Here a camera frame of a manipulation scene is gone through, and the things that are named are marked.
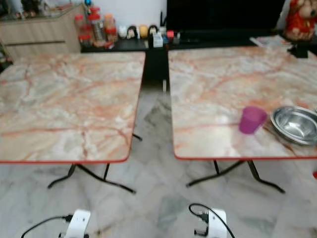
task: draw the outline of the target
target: wooden cabinet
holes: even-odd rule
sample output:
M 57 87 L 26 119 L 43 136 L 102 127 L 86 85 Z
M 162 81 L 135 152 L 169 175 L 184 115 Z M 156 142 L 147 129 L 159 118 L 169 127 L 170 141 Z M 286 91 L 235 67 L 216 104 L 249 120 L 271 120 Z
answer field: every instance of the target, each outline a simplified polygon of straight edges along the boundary
M 13 60 L 29 55 L 79 53 L 74 17 L 83 13 L 80 4 L 59 17 L 0 21 L 0 39 Z

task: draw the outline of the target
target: metal bowl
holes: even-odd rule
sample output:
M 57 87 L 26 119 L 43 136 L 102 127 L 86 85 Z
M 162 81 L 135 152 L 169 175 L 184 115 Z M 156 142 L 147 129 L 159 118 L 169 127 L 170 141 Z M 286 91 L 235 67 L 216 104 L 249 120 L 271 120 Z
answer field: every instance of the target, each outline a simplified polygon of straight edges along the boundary
M 282 107 L 271 114 L 275 129 L 302 145 L 317 145 L 317 114 L 301 107 Z

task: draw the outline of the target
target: marble floor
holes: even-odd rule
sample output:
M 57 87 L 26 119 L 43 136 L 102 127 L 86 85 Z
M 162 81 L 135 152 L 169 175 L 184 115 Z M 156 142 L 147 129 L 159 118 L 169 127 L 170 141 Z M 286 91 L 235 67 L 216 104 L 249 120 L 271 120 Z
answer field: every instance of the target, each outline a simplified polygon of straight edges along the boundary
M 194 228 L 204 225 L 188 212 L 191 202 L 225 210 L 237 238 L 317 238 L 315 161 L 256 162 L 262 178 L 286 194 L 255 182 L 247 165 L 186 188 L 193 178 L 214 173 L 213 164 L 174 158 L 170 97 L 160 87 L 143 87 L 135 132 L 144 140 L 133 140 L 129 160 L 112 165 L 108 178 L 135 188 L 136 195 L 80 170 L 47 190 L 50 181 L 67 173 L 67 165 L 0 165 L 0 238 L 19 238 L 33 224 L 78 208 L 92 213 L 91 238 L 193 238 Z M 105 169 L 88 167 L 100 175 Z M 66 228 L 53 221 L 26 238 L 56 238 Z

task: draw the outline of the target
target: plastic cup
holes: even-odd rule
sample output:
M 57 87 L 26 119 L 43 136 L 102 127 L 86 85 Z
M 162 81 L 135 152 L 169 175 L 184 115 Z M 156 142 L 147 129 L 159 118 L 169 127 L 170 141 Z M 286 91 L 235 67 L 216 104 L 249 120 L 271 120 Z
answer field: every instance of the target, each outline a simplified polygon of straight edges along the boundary
M 244 134 L 253 134 L 264 124 L 267 114 L 258 107 L 245 107 L 242 112 L 239 129 Z

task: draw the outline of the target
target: stuffed toy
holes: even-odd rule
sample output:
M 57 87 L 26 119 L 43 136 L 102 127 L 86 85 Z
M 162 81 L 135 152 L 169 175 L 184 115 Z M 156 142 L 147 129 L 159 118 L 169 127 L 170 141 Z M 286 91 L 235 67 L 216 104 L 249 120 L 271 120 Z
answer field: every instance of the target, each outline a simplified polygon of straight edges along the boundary
M 284 36 L 292 41 L 309 41 L 316 22 L 317 0 L 291 0 Z

